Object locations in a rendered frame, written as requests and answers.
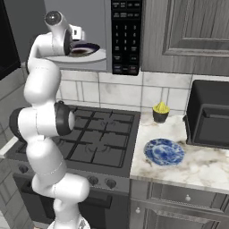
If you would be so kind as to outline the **grey microwave oven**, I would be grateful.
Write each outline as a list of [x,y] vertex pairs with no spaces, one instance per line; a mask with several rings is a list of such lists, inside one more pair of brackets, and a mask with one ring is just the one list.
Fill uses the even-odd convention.
[[47,11],[57,10],[85,32],[84,43],[99,50],[77,49],[72,56],[52,56],[62,70],[136,75],[140,69],[142,0],[45,0]]

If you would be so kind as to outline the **black microwave door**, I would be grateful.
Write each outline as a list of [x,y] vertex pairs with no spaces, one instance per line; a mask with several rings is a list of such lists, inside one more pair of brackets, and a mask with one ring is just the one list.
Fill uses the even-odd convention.
[[0,81],[20,67],[21,62],[4,0],[0,0]]

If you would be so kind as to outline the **dark plate with white rim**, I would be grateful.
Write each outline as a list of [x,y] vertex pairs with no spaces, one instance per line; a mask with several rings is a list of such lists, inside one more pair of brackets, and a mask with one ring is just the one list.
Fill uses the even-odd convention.
[[74,43],[72,51],[69,54],[71,57],[83,57],[92,55],[100,49],[100,46],[94,43]]

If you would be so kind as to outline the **black gas hob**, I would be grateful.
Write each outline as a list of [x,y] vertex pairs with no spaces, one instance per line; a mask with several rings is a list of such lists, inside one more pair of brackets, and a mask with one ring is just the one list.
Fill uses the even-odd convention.
[[[69,108],[74,115],[72,132],[53,138],[64,157],[67,172],[87,180],[96,176],[98,184],[89,183],[89,189],[127,193],[140,114],[88,106]],[[16,174],[33,179],[35,172],[27,158],[26,147],[25,141],[18,140],[6,156]],[[21,173],[20,165],[29,168],[26,174]],[[116,181],[113,189],[106,185],[108,179]]]

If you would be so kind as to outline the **blue patterned plate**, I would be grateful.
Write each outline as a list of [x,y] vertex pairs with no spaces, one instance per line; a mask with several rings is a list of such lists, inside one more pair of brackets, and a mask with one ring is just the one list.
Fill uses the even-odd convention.
[[148,160],[156,165],[178,165],[184,158],[184,150],[174,141],[168,139],[150,140],[144,147]]

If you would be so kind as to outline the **black oven door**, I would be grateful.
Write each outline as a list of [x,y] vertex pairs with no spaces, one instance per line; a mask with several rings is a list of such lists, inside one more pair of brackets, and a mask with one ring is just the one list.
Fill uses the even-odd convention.
[[[31,177],[14,174],[13,179],[31,219],[50,225],[55,220],[54,199],[34,192],[31,188]],[[91,190],[89,196],[79,204],[79,210],[91,229],[127,229],[128,202],[127,195]]]

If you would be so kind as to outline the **grey drawer front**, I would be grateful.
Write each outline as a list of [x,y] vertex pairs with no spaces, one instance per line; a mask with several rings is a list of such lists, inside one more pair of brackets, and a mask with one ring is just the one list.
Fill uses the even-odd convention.
[[[187,194],[191,197],[191,201],[185,200]],[[200,191],[160,183],[153,183],[151,185],[151,197],[221,211],[225,211],[229,205],[229,196],[227,194]]]

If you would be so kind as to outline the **grey base cupboard door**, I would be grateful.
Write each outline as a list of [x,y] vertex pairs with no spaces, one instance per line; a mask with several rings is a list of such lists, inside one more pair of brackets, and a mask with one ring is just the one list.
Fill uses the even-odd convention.
[[132,199],[130,211],[130,229],[229,229],[229,216],[161,203]]

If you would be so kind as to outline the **grey wall cupboard door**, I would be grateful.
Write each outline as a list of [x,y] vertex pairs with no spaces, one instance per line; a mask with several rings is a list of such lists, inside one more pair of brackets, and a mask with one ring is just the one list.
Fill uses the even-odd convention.
[[229,0],[144,0],[141,70],[229,76]]

